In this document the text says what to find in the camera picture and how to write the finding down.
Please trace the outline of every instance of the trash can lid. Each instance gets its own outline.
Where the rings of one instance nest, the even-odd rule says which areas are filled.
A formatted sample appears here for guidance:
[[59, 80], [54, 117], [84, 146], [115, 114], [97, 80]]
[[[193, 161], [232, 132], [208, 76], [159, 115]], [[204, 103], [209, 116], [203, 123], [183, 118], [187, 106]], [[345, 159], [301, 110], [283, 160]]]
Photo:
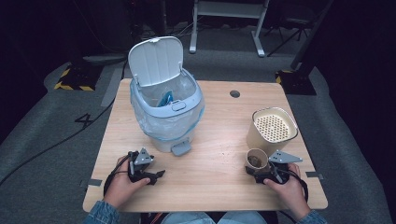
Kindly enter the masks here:
[[128, 61], [139, 86], [157, 85], [180, 75], [183, 46], [173, 36], [152, 38], [135, 45]]

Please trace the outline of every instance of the denim sleeve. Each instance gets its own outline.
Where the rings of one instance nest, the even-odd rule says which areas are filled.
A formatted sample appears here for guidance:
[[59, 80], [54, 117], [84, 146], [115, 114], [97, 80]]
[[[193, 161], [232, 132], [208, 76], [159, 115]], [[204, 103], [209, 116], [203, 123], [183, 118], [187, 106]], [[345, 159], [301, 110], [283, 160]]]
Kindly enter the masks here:
[[327, 221], [317, 211], [312, 210], [306, 217], [303, 217], [297, 224], [327, 224]]
[[120, 214], [115, 207], [109, 203], [98, 201], [85, 218], [83, 224], [118, 224]]

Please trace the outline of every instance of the person's hand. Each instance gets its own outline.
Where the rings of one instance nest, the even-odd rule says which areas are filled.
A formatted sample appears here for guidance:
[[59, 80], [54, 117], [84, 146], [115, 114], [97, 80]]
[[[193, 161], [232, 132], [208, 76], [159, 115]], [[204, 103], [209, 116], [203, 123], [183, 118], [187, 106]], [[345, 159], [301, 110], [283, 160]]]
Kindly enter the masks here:
[[118, 169], [111, 181], [103, 201], [113, 205], [116, 209], [126, 203], [129, 198], [139, 189], [149, 183], [149, 178], [141, 179], [132, 183], [128, 177], [129, 160], [126, 160]]
[[[296, 164], [289, 163], [289, 169], [300, 176], [300, 169]], [[264, 179], [264, 184], [279, 195], [282, 202], [290, 209], [297, 220], [301, 220], [311, 212], [311, 208], [304, 198], [303, 187], [293, 176], [290, 176], [289, 181], [284, 185], [277, 184], [270, 179]]]

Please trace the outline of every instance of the black chair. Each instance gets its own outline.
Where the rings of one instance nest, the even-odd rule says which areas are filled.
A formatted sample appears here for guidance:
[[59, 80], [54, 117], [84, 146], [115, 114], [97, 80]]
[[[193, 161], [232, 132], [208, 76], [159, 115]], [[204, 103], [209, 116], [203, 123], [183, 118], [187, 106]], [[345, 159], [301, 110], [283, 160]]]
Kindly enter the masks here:
[[[298, 35], [297, 40], [300, 40], [302, 33], [304, 33], [305, 36], [308, 37], [305, 30], [314, 28], [325, 6], [325, 4], [322, 5], [323, 7], [319, 6], [318, 1], [316, 1], [316, 4], [313, 4], [312, 1], [307, 0], [276, 1], [276, 6], [274, 7], [276, 7], [279, 15], [278, 21], [273, 21], [274, 24], [264, 36], [270, 34], [274, 29], [278, 29], [282, 39], [282, 43], [274, 50], [272, 50], [267, 55], [267, 57], [270, 57], [274, 52], [279, 50], [296, 35]], [[289, 38], [284, 40], [280, 28], [297, 30]]]

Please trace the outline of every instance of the cup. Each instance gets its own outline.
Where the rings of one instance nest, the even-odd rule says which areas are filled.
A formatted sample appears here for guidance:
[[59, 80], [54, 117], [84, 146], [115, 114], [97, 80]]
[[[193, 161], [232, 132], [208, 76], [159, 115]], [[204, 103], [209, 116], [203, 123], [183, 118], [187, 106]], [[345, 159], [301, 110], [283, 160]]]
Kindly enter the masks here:
[[253, 169], [255, 173], [266, 172], [269, 170], [268, 156], [263, 150], [252, 148], [247, 152], [245, 165]]

